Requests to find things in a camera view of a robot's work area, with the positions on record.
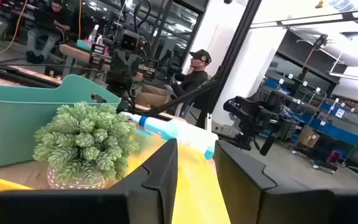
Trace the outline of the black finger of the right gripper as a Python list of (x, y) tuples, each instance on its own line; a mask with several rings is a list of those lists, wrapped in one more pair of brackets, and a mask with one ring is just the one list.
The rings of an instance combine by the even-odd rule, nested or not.
[(93, 44), (91, 46), (91, 64), (94, 67), (110, 65), (111, 57), (105, 54), (105, 46)]
[(143, 78), (146, 80), (153, 80), (155, 72), (158, 68), (158, 61), (147, 58), (139, 64), (138, 71), (143, 73)]

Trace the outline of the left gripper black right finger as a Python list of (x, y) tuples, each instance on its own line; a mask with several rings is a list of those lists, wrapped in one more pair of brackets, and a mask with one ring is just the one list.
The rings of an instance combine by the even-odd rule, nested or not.
[(224, 140), (214, 161), (232, 224), (358, 224), (358, 190), (313, 189)]

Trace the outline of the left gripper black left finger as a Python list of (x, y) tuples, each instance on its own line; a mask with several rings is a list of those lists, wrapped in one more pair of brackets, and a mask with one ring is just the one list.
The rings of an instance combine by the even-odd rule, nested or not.
[(171, 224), (178, 144), (168, 140), (106, 190), (0, 192), (0, 224)]

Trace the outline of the white spray bottle blue trigger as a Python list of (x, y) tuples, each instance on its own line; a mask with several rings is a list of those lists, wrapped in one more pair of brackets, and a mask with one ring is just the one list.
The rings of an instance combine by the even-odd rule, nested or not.
[(205, 129), (193, 126), (179, 119), (163, 121), (161, 119), (121, 112), (130, 120), (145, 128), (147, 131), (160, 135), (164, 140), (176, 138), (179, 144), (190, 146), (204, 154), (206, 159), (214, 156), (215, 142), (218, 135)]

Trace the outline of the small teal bin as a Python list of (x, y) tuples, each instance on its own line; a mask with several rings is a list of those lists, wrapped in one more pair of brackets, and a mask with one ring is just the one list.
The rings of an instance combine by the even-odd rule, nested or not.
[(91, 46), (92, 46), (92, 43), (87, 41), (87, 40), (78, 39), (76, 41), (76, 47), (81, 49), (81, 50), (89, 52), (91, 50)]

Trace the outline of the tall white bottle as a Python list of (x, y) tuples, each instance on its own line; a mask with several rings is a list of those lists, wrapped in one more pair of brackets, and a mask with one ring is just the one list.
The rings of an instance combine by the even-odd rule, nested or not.
[(98, 29), (99, 29), (99, 24), (96, 24), (93, 28), (93, 30), (91, 31), (91, 33), (88, 36), (88, 41), (89, 42), (95, 42), (95, 40), (98, 38)]

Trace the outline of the wooden top workstation table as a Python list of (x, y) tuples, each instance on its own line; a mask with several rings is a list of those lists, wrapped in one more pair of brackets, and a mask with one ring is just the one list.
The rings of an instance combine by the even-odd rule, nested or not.
[(106, 81), (106, 72), (109, 69), (109, 65), (103, 65), (102, 67), (92, 66), (91, 52), (68, 44), (61, 44), (59, 50), (67, 57), (64, 62), (63, 79), (70, 74), (77, 74), (92, 81)]

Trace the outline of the yellow cloth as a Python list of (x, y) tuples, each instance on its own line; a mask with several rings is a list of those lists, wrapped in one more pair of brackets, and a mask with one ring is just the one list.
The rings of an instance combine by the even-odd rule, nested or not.
[(130, 224), (230, 224), (216, 173), (204, 154), (176, 140), (135, 133), (124, 189)]

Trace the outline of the brown cardboard box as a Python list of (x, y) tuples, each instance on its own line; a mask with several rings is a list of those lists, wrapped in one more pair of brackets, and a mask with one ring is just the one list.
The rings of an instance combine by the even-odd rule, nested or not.
[(311, 127), (305, 126), (299, 135), (299, 143), (302, 146), (313, 148), (319, 139), (319, 134)]

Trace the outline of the metal shelving with blue bins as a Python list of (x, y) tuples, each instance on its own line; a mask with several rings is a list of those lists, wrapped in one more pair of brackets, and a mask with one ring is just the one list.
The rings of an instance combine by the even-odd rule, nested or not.
[[(327, 169), (331, 174), (338, 166), (346, 166), (346, 160), (358, 145), (358, 109), (354, 105), (331, 98), (291, 73), (270, 71), (257, 91), (261, 99), (278, 110), (281, 122), (277, 139), (292, 154), (306, 156), (311, 159), (313, 169)], [(319, 134), (313, 148), (299, 143), (305, 126)]]

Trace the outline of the black aluminium frame post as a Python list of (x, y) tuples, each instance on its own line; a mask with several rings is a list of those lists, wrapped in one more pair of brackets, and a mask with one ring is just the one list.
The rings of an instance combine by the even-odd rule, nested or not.
[(204, 128), (206, 124), (207, 114), (211, 114), (216, 106), (219, 96), (223, 91), (224, 85), (229, 77), (229, 74), (236, 62), (237, 56), (249, 32), (250, 26), (259, 9), (262, 0), (248, 0), (247, 6), (244, 9), (243, 15), (236, 28), (234, 36), (229, 44), (228, 50), (223, 58), (223, 62), (218, 70), (218, 75), (215, 81), (209, 82), (205, 87), (202, 87), (202, 94), (210, 93), (208, 102), (197, 119), (196, 126)]

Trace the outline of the black table edge rail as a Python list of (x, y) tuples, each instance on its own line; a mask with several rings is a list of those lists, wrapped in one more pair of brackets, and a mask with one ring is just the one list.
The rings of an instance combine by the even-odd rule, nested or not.
[(61, 80), (24, 68), (0, 67), (0, 85), (56, 88)]

